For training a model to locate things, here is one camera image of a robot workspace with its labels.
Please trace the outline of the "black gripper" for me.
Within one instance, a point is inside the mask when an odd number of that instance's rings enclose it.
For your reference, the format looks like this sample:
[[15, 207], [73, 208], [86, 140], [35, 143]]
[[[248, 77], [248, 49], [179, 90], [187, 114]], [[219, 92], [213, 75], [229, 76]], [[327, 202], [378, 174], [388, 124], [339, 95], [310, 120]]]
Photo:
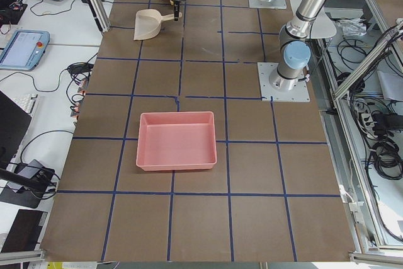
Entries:
[[174, 8], [174, 21], [178, 21], [180, 17], [182, 17], [182, 13], [180, 11], [181, 1], [172, 0], [171, 2]]

